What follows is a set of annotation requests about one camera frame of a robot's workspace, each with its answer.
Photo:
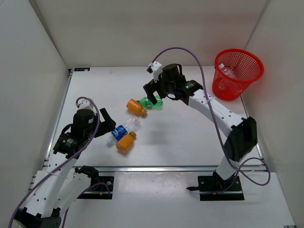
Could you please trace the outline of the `red mesh plastic bin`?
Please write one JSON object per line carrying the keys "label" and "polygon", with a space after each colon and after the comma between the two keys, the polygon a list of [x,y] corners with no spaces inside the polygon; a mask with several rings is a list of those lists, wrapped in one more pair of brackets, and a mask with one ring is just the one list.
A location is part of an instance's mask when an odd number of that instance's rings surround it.
{"label": "red mesh plastic bin", "polygon": [[[225,75],[218,67],[221,63],[231,68],[237,75],[237,79]],[[253,82],[259,80],[263,73],[264,65],[256,55],[243,49],[225,49],[219,52],[215,58],[212,92],[219,99],[226,101],[235,100],[241,96]],[[217,80],[220,78],[226,78],[231,81],[229,89],[225,92],[217,89]]]}

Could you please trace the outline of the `small red cap bottle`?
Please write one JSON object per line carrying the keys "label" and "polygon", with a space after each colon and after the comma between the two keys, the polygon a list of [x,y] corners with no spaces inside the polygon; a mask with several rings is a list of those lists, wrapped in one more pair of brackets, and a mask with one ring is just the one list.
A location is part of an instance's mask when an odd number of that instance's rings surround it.
{"label": "small red cap bottle", "polygon": [[229,89],[231,81],[226,78],[220,78],[217,80],[217,89],[221,92],[225,92]]}

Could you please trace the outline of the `large clear plastic bottle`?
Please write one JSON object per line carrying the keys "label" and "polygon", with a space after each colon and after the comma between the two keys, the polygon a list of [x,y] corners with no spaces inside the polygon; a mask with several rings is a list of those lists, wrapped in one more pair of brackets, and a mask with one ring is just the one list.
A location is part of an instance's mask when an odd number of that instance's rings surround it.
{"label": "large clear plastic bottle", "polygon": [[237,79],[237,75],[228,66],[225,66],[223,63],[221,63],[220,65],[218,65],[218,67],[228,77],[233,78],[233,79]]}

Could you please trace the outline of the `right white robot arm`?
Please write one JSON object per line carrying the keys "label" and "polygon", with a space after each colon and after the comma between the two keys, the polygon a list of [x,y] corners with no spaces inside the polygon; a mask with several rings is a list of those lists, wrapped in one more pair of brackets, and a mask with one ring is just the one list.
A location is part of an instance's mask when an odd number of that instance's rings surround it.
{"label": "right white robot arm", "polygon": [[162,66],[158,62],[148,65],[147,72],[153,79],[144,85],[148,99],[155,104],[154,93],[160,98],[181,100],[211,120],[216,129],[226,136],[223,144],[224,157],[213,172],[212,191],[223,191],[232,185],[241,161],[257,144],[257,125],[252,117],[230,111],[212,98],[205,88],[195,80],[186,80],[180,64]]}

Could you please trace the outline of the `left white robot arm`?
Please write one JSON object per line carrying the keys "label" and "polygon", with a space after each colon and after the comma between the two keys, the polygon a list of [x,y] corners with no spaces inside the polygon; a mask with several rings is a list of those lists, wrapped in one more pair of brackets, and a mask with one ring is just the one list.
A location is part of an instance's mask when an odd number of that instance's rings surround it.
{"label": "left white robot arm", "polygon": [[98,170],[91,166],[76,168],[75,177],[63,187],[66,177],[87,144],[115,126],[105,108],[98,113],[91,108],[78,109],[55,143],[45,177],[32,188],[13,219],[23,228],[58,228],[73,201],[100,183]]}

